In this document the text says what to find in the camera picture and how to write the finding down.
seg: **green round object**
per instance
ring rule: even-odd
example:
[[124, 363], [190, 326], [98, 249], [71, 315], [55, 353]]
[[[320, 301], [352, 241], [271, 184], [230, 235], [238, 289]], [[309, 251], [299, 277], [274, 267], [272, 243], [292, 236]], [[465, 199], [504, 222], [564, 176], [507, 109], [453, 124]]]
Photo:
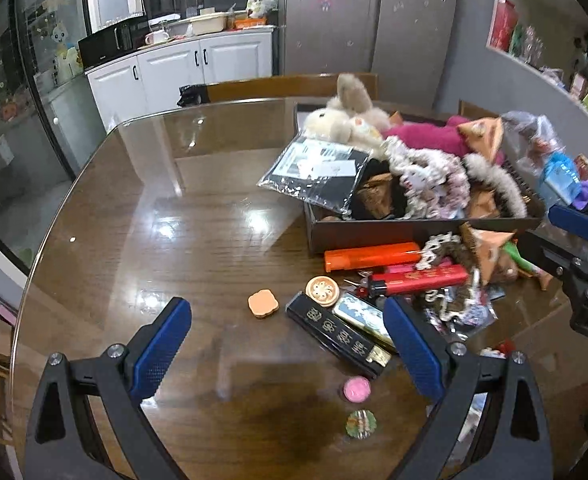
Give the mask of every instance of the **green round object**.
[[356, 410], [347, 417], [345, 431], [352, 438], [362, 440], [376, 430], [376, 417], [370, 410]]

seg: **magenta plush toy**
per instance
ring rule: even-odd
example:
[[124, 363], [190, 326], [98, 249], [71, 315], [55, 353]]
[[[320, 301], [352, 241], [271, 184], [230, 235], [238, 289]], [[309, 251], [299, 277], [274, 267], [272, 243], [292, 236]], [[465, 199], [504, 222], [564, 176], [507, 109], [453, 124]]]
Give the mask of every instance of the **magenta plush toy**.
[[[472, 153], [466, 143], [465, 137], [458, 132], [457, 127], [469, 123], [469, 119], [454, 115], [448, 119], [445, 126], [436, 126], [430, 123], [407, 123], [392, 126], [386, 132], [381, 132], [383, 138], [398, 137], [408, 148], [422, 150], [442, 150], [463, 158]], [[501, 165], [505, 160], [502, 152], [496, 155], [495, 164]]]

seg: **white mug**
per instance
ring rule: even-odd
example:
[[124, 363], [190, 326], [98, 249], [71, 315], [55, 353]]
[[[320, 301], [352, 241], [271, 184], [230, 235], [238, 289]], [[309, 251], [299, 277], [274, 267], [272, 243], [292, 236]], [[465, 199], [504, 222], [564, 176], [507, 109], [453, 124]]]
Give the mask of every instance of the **white mug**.
[[170, 39], [170, 35], [165, 32], [164, 30], [156, 30], [154, 32], [150, 32], [145, 37], [145, 44], [152, 45], [155, 43], [161, 43], [162, 41], [166, 41]]

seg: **glass door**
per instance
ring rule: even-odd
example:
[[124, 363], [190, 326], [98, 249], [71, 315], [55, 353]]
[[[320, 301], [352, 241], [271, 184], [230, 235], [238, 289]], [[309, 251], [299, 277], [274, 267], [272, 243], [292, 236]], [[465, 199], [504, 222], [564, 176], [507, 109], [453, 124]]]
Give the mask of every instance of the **glass door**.
[[27, 270], [72, 178], [30, 94], [13, 2], [0, 2], [0, 249]]
[[105, 138], [78, 51], [87, 35], [83, 0], [17, 0], [16, 22], [32, 92], [78, 174]]

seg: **glossy table top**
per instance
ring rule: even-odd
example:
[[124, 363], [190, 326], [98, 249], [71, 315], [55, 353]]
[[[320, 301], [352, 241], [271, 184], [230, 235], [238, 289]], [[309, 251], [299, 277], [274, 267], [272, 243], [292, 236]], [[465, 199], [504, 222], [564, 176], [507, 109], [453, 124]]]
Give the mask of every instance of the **glossy table top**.
[[[322, 258], [308, 254], [301, 203], [256, 187], [294, 134], [294, 106], [205, 105], [108, 136], [61, 208], [23, 298], [11, 377], [20, 461], [47, 356], [94, 357], [125, 343], [173, 296], [192, 304], [192, 328], [143, 409], [189, 478], [384, 479], [401, 460], [427, 402], [400, 362], [363, 405], [378, 430], [351, 440], [344, 425], [356, 405], [338, 391], [354, 371], [283, 309], [324, 273]], [[259, 320], [247, 298], [262, 288], [281, 309]], [[547, 292], [534, 280], [507, 289], [494, 303], [498, 321], [471, 345], [511, 337], [528, 353], [562, 468], [585, 440], [588, 340], [570, 330], [558, 283]], [[131, 475], [96, 401], [112, 462]]]

